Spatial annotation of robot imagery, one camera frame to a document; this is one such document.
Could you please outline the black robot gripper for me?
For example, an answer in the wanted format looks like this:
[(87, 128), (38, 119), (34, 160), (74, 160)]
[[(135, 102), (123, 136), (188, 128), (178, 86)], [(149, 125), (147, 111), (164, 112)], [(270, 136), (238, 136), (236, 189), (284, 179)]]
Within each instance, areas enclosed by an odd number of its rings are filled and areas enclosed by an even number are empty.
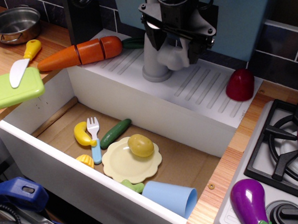
[(146, 34), (155, 50), (160, 50), (167, 33), (189, 40), (188, 59), (190, 64), (197, 63), (200, 55), (213, 46), (216, 28), (207, 22), (200, 11), (209, 9), (214, 0), (203, 6), (199, 0), (158, 0), (160, 11), (153, 16), (163, 30), (147, 28)]

